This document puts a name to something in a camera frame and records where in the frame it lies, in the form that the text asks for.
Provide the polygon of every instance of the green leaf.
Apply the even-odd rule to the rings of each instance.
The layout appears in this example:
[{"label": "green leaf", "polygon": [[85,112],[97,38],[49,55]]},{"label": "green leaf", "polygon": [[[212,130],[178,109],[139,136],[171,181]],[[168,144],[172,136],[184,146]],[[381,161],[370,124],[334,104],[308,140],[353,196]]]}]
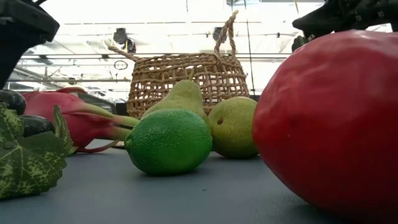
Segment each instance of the green leaf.
[{"label": "green leaf", "polygon": [[48,191],[66,166],[60,138],[51,131],[22,138],[23,132],[23,122],[0,103],[0,199]]},{"label": "green leaf", "polygon": [[73,147],[73,141],[70,138],[68,124],[65,118],[62,116],[61,110],[57,105],[54,105],[53,112],[53,125],[55,127],[55,136],[62,139],[64,142],[65,149],[68,154],[73,154],[78,148]]}]

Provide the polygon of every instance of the wicker basket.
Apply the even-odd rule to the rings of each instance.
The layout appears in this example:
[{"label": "wicker basket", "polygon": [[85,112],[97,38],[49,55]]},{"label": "wicker basket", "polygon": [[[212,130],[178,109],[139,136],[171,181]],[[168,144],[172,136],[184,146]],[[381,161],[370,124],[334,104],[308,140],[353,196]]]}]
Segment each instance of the wicker basket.
[{"label": "wicker basket", "polygon": [[[146,110],[166,96],[174,84],[180,80],[188,79],[191,72],[193,72],[193,81],[200,86],[203,107],[207,114],[222,100],[233,96],[248,97],[246,75],[240,62],[235,57],[233,22],[237,13],[238,11],[235,11],[225,22],[213,54],[181,54],[138,58],[116,47],[109,47],[110,50],[135,62],[127,102],[129,115],[141,118]],[[232,53],[231,55],[220,55],[221,41],[227,31]]]}]

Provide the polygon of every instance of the basket handle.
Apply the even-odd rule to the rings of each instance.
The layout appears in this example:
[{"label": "basket handle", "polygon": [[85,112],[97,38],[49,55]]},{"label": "basket handle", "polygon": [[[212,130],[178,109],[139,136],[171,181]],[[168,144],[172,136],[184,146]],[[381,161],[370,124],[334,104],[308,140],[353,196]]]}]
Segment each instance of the basket handle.
[{"label": "basket handle", "polygon": [[223,28],[221,29],[220,36],[218,37],[216,46],[214,47],[215,54],[220,54],[221,41],[223,40],[224,36],[226,35],[226,31],[228,30],[229,44],[232,47],[232,56],[236,55],[236,46],[234,41],[234,21],[238,12],[238,10],[234,11],[232,16],[225,22]]},{"label": "basket handle", "polygon": [[120,50],[119,48],[117,48],[117,47],[115,47],[115,46],[108,46],[108,50],[111,50],[111,51],[113,51],[113,52],[115,52],[115,53],[118,53],[118,54],[120,54],[120,55],[123,55],[123,56],[125,56],[126,58],[128,58],[128,59],[130,59],[130,60],[132,60],[132,61],[134,61],[134,62],[137,62],[138,60],[140,60],[139,57],[136,57],[136,56],[134,56],[134,55],[132,55],[132,54],[129,54],[129,53],[125,53],[124,51]]}]

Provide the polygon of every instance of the yellow-green pear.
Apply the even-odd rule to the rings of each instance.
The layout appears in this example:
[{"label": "yellow-green pear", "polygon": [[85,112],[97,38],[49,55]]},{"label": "yellow-green pear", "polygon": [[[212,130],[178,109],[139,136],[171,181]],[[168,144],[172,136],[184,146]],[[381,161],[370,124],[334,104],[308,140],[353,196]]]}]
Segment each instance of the yellow-green pear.
[{"label": "yellow-green pear", "polygon": [[211,131],[209,120],[203,109],[203,98],[201,96],[200,87],[192,81],[192,75],[193,73],[190,74],[189,80],[177,82],[165,98],[149,108],[142,117],[157,110],[182,108],[199,115],[205,121],[209,131]]},{"label": "yellow-green pear", "polygon": [[242,96],[219,102],[209,114],[213,150],[231,159],[258,155],[252,139],[252,122],[257,102]]}]

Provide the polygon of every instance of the dragon fruit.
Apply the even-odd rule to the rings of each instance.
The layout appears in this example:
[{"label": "dragon fruit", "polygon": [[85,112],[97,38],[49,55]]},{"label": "dragon fruit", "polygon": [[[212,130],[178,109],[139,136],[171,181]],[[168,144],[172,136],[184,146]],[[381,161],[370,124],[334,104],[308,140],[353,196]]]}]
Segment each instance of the dragon fruit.
[{"label": "dragon fruit", "polygon": [[[70,137],[76,152],[101,152],[119,141],[123,141],[131,132],[115,124],[134,127],[138,120],[128,116],[118,116],[88,103],[70,93],[86,93],[81,88],[70,87],[57,91],[33,91],[22,94],[26,99],[24,114],[36,115],[53,121],[53,107],[58,105],[68,124]],[[94,139],[112,139],[111,144],[95,149],[86,149]]]}]

